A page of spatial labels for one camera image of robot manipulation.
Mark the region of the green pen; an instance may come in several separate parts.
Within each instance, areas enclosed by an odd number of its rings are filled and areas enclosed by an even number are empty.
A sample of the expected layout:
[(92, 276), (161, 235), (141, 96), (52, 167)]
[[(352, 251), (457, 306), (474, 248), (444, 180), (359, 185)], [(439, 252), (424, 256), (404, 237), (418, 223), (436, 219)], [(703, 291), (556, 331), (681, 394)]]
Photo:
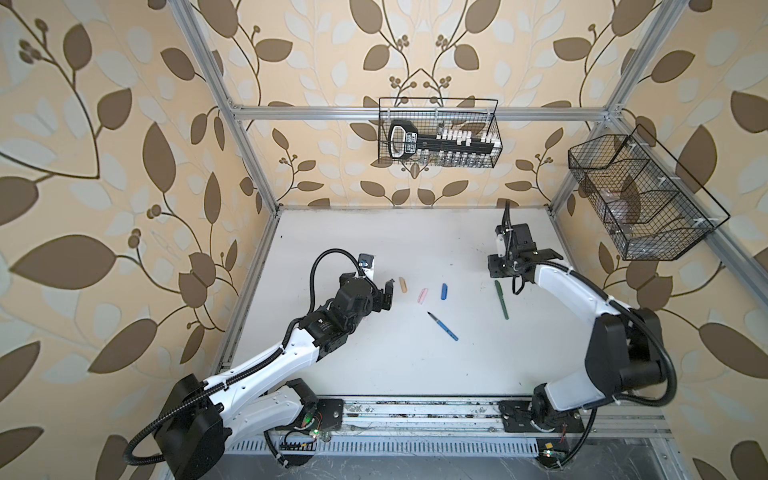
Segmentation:
[(498, 300), (499, 300), (499, 304), (500, 304), (500, 308), (501, 308), (503, 317), (504, 317), (505, 320), (509, 320), (510, 317), (509, 317), (509, 313), (508, 313), (508, 309), (507, 309), (507, 305), (506, 305), (506, 301), (505, 301), (505, 297), (504, 297), (503, 286), (502, 286), (502, 284), (501, 284), (501, 282), (499, 280), (494, 280), (494, 285), (495, 285), (495, 289), (496, 289), (496, 292), (497, 292), (497, 297), (498, 297)]

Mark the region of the blue pen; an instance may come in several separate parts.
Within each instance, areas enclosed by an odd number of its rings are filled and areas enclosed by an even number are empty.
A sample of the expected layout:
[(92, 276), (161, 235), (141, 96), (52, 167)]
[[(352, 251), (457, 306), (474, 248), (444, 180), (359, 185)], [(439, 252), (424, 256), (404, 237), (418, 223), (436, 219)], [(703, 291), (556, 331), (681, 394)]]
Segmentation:
[(434, 315), (431, 312), (427, 312), (427, 315), (436, 323), (436, 325), (443, 330), (452, 340), (458, 342), (459, 338), (458, 336), (442, 321), (440, 320), (436, 315)]

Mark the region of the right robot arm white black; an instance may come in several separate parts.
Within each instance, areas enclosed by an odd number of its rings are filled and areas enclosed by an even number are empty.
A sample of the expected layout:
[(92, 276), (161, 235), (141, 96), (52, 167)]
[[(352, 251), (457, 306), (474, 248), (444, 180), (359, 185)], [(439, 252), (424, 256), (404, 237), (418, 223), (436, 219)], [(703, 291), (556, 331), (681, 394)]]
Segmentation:
[(574, 372), (536, 386), (525, 409), (508, 402), (499, 405), (502, 416), (516, 425), (560, 436), (566, 435), (569, 421), (588, 411), (573, 446), (568, 450), (547, 446), (537, 458), (546, 470), (562, 470), (586, 443), (599, 408), (620, 402), (666, 406), (678, 391), (676, 370), (652, 310), (615, 299), (564, 265), (558, 252), (539, 248), (525, 223), (504, 218), (495, 234), (499, 250), (488, 257), (490, 276), (511, 279), (515, 295), (528, 285), (548, 291), (584, 321), (589, 332), (584, 359)]

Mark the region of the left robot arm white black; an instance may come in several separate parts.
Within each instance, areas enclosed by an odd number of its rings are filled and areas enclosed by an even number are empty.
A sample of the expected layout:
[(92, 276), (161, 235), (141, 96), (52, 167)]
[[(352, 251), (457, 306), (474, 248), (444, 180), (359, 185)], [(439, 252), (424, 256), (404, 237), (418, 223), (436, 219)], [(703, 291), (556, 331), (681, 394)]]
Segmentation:
[(277, 344), (240, 365), (205, 380), (193, 374), (179, 380), (158, 418), (127, 442), (123, 462), (164, 463), (176, 479), (200, 479), (250, 434), (317, 422), (317, 396), (296, 373), (342, 347), (364, 318), (390, 310), (394, 292), (392, 280), (374, 283), (373, 255), (328, 249), (320, 256), (333, 254), (355, 266), (340, 276), (333, 298), (310, 303)]

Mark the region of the black tool in basket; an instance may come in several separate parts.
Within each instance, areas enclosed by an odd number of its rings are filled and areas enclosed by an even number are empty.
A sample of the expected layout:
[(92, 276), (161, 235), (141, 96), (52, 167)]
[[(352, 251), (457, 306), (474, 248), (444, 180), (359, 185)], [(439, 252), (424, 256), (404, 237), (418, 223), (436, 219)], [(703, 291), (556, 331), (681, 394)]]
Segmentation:
[(435, 133), (429, 133), (427, 127), (416, 127), (407, 120), (394, 120), (382, 143), (389, 157), (396, 160), (406, 160), (414, 155), (418, 159), (427, 159), (433, 154), (439, 160), (451, 157), (491, 159), (502, 150), (502, 142), (493, 132), (476, 136), (470, 130), (439, 127)]

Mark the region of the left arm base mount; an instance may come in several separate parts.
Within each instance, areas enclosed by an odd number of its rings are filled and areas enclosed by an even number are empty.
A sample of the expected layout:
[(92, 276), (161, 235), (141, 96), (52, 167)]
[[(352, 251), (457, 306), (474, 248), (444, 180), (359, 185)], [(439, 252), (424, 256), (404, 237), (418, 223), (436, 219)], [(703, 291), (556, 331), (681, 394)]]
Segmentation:
[(341, 398), (321, 398), (312, 407), (303, 407), (292, 423), (263, 433), (267, 449), (283, 468), (306, 464), (341, 428), (344, 406)]

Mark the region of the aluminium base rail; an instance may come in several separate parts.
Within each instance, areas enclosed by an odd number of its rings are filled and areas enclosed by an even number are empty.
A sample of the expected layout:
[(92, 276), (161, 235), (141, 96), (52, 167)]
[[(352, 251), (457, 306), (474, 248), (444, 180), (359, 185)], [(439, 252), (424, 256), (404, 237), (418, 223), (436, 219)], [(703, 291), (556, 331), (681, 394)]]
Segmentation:
[[(498, 410), (504, 400), (525, 397), (346, 396), (342, 426), (314, 456), (536, 458), (541, 434), (505, 433)], [(673, 435), (651, 407), (599, 409), (588, 441), (618, 440), (655, 446)], [(263, 433), (250, 434), (228, 454), (269, 454)]]

